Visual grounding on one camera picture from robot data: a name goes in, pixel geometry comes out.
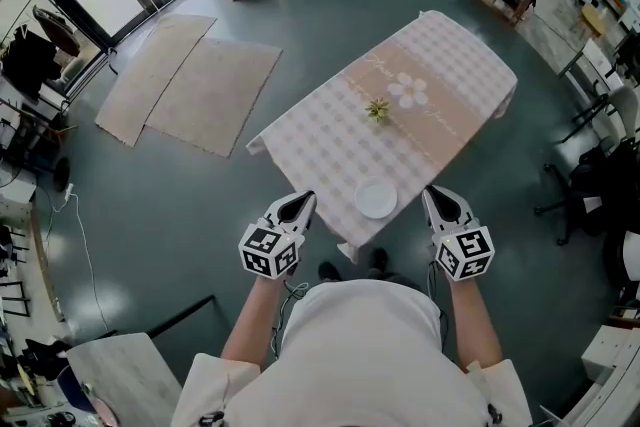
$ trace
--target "floor mat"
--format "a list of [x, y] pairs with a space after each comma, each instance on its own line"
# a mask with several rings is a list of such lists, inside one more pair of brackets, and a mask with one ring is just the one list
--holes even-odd
[[192, 15], [161, 18], [118, 77], [96, 124], [126, 145], [134, 146], [154, 105], [215, 20]]
[[264, 45], [201, 39], [146, 124], [228, 157], [281, 52]]

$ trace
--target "cable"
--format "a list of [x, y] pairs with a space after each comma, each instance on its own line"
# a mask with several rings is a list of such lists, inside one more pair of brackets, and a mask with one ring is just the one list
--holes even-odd
[[309, 283], [300, 283], [299, 285], [292, 287], [291, 285], [289, 285], [289, 283], [284, 281], [283, 285], [284, 285], [284, 288], [286, 288], [287, 291], [289, 292], [289, 295], [285, 298], [284, 301], [282, 301], [282, 304], [280, 305], [280, 312], [278, 314], [278, 323], [276, 327], [271, 328], [272, 336], [271, 336], [271, 342], [269, 344], [271, 346], [271, 351], [273, 352], [273, 355], [275, 356], [276, 359], [280, 357], [280, 351], [278, 349], [278, 334], [280, 334], [280, 331], [282, 331], [282, 326], [284, 324], [284, 310], [287, 307], [287, 304], [289, 304], [289, 301], [291, 299], [295, 299], [296, 301], [299, 301], [305, 295], [307, 295], [307, 291], [309, 290]]
[[[429, 262], [429, 270], [427, 271], [427, 294], [429, 295], [429, 299], [431, 299], [435, 303], [435, 298], [437, 294], [437, 280], [436, 273], [438, 272], [436, 268], [436, 261], [431, 260]], [[447, 343], [447, 337], [449, 336], [449, 315], [446, 311], [440, 308], [440, 321], [444, 318], [444, 330], [442, 334], [442, 350], [444, 350], [444, 346]]]
[[558, 36], [562, 41], [564, 41], [564, 42], [567, 44], [567, 46], [568, 46], [571, 50], [573, 50], [574, 52], [578, 52], [578, 50], [576, 50], [575, 48], [573, 48], [573, 46], [571, 46], [571, 45], [569, 44], [569, 42], [567, 41], [567, 39], [566, 39], [562, 34], [560, 34], [560, 33], [559, 33], [557, 30], [555, 30], [551, 25], [549, 25], [549, 23], [548, 23], [544, 18], [542, 18], [541, 16], [538, 16], [538, 14], [537, 14], [535, 11], [533, 12], [533, 16], [535, 16], [538, 20], [540, 20], [542, 23], [544, 23], [544, 24], [549, 28], [549, 30], [550, 30], [551, 32], [555, 33], [555, 34], [556, 34], [556, 36]]
[[442, 350], [444, 351], [444, 346], [447, 343], [447, 336], [449, 335], [449, 315], [444, 310], [440, 310], [440, 320], [444, 317], [444, 334], [442, 335]]
[[80, 219], [80, 198], [78, 198], [77, 194], [70, 194], [70, 196], [76, 198], [76, 216], [78, 217], [78, 224], [80, 224], [80, 231], [82, 232], [82, 238], [84, 239], [84, 251], [87, 254], [87, 262], [89, 263], [89, 270], [91, 271], [91, 285], [93, 286], [93, 296], [96, 298], [96, 305], [98, 306], [98, 310], [100, 311], [100, 317], [102, 318], [104, 329], [106, 332], [109, 332], [109, 326], [107, 325], [107, 321], [104, 318], [104, 312], [102, 311], [102, 306], [100, 306], [100, 300], [98, 299], [98, 291], [96, 290], [96, 275], [93, 272], [93, 264], [91, 263], [91, 256], [89, 255], [89, 248], [87, 247], [87, 235], [84, 232], [82, 219]]
[[[17, 129], [16, 129], [16, 128], [11, 124], [11, 123], [9, 123], [8, 121], [6, 121], [6, 120], [4, 120], [4, 119], [3, 119], [3, 120], [2, 120], [2, 122], [0, 122], [0, 124], [1, 124], [3, 127], [9, 127], [9, 128], [12, 128], [12, 129], [13, 129], [13, 131], [15, 132], [15, 134], [16, 134], [16, 135], [18, 135], [18, 130], [17, 130]], [[3, 149], [4, 151], [7, 151], [7, 149], [8, 149], [8, 148], [9, 148], [9, 146], [7, 146], [6, 148], [2, 148], [2, 149]], [[2, 164], [2, 162], [3, 162], [3, 161], [4, 161], [4, 155], [2, 155], [2, 158], [0, 158], [0, 164]], [[17, 173], [16, 173], [16, 174], [11, 178], [11, 180], [9, 180], [7, 183], [5, 183], [5, 184], [3, 184], [3, 185], [0, 185], [0, 189], [2, 189], [3, 187], [6, 187], [7, 185], [12, 184], [12, 183], [13, 183], [13, 181], [14, 181], [16, 178], [18, 178], [18, 175], [19, 175], [20, 173], [22, 173], [22, 169], [23, 169], [23, 168], [22, 168], [22, 167], [20, 167], [20, 168], [18, 169], [18, 172], [17, 172]]]
[[76, 217], [78, 218], [78, 224], [80, 225], [80, 231], [82, 232], [82, 240], [84, 241], [84, 251], [87, 255], [87, 263], [89, 264], [89, 271], [91, 272], [91, 286], [93, 288], [93, 296], [95, 297], [96, 306], [98, 306], [98, 311], [100, 312], [100, 318], [102, 319], [102, 324], [104, 325], [105, 332], [108, 333], [109, 325], [107, 324], [107, 321], [104, 317], [104, 312], [102, 311], [102, 306], [100, 305], [100, 300], [98, 299], [98, 290], [96, 288], [96, 275], [93, 270], [91, 255], [89, 254], [89, 247], [87, 244], [87, 234], [84, 231], [84, 225], [82, 224], [82, 219], [80, 218], [80, 198], [78, 197], [77, 194], [71, 193], [71, 191], [73, 190], [73, 184], [70, 183], [69, 186], [67, 187], [64, 203], [60, 208], [56, 208], [55, 206], [53, 206], [53, 203], [51, 203], [51, 197], [49, 196], [49, 193], [44, 188], [42, 187], [40, 188], [47, 194], [47, 197], [49, 197], [49, 204], [51, 205], [51, 215], [49, 217], [49, 228], [47, 229], [47, 235], [45, 236], [45, 238], [47, 239], [47, 251], [46, 251], [47, 256], [49, 253], [49, 235], [51, 233], [51, 226], [53, 225], [53, 214], [54, 213], [59, 214], [60, 212], [62, 212], [64, 207], [66, 207], [67, 204], [69, 203], [70, 198], [76, 199]]
[[13, 177], [11, 178], [11, 180], [9, 180], [7, 183], [4, 183], [4, 184], [0, 185], [0, 189], [2, 189], [3, 187], [6, 187], [7, 185], [11, 185], [11, 184], [13, 183], [13, 181], [14, 181], [16, 178], [18, 178], [18, 175], [19, 175], [20, 173], [22, 173], [22, 168], [19, 168], [19, 169], [18, 169], [18, 172], [17, 172], [15, 175], [13, 175]]

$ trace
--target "white shirt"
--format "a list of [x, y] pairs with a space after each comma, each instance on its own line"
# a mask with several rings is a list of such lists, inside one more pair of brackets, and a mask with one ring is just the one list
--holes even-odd
[[476, 387], [442, 354], [439, 315], [426, 295], [395, 283], [318, 285], [293, 308], [280, 359], [262, 374], [198, 354], [171, 425], [224, 410], [226, 427], [484, 427], [480, 388], [503, 426], [530, 425], [511, 362], [479, 371]]

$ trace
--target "office chair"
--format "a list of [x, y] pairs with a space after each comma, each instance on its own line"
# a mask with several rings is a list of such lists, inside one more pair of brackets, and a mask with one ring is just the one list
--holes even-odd
[[[609, 106], [613, 110], [607, 114], [605, 110]], [[535, 207], [534, 213], [542, 215], [559, 208], [566, 210], [564, 236], [557, 240], [559, 246], [569, 242], [571, 232], [577, 226], [591, 235], [602, 231], [602, 212], [597, 212], [597, 208], [592, 213], [587, 212], [585, 199], [603, 195], [607, 157], [625, 140], [631, 146], [635, 145], [637, 114], [638, 99], [633, 89], [621, 87], [602, 95], [587, 110], [575, 116], [574, 122], [582, 119], [580, 125], [554, 146], [552, 160], [558, 164], [547, 162], [544, 170], [553, 173], [564, 197], [552, 205]], [[622, 130], [614, 120], [620, 121]], [[561, 170], [569, 176], [568, 180]]]

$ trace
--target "floor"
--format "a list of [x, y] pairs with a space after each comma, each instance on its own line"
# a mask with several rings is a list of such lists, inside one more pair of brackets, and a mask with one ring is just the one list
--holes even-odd
[[[168, 11], [218, 18], [211, 35], [281, 47], [284, 51], [229, 159], [145, 128], [135, 148], [94, 124], [116, 77], [104, 68], [70, 111], [71, 180], [80, 198], [100, 302], [109, 328], [148, 330], [208, 294], [204, 309], [156, 340], [183, 379], [196, 352], [219, 352], [252, 277], [242, 270], [237, 242], [276, 198], [290, 192], [267, 154], [245, 144], [276, 117], [345, 65], [418, 16], [439, 10], [485, 41], [519, 79], [507, 114], [489, 122], [438, 178], [464, 196], [490, 227], [497, 254], [480, 280], [504, 353], [514, 361], [530, 400], [562, 407], [584, 380], [580, 354], [603, 322], [615, 291], [602, 265], [600, 239], [576, 233], [555, 240], [562, 215], [536, 218], [532, 208], [558, 194], [541, 171], [552, 141], [574, 113], [568, 83], [557, 78], [523, 38], [477, 0], [178, 0]], [[126, 40], [122, 69], [151, 30]], [[38, 194], [47, 219], [46, 197]], [[62, 198], [54, 196], [56, 205]], [[428, 230], [414, 201], [375, 240], [392, 268], [426, 286]], [[314, 223], [295, 282], [317, 282], [317, 265], [333, 261], [346, 277], [364, 273], [336, 250], [338, 240]], [[80, 228], [73, 208], [56, 215], [50, 264], [63, 310], [80, 341], [99, 336], [100, 320]], [[442, 277], [436, 300], [450, 311]], [[455, 336], [445, 352], [455, 357]]]

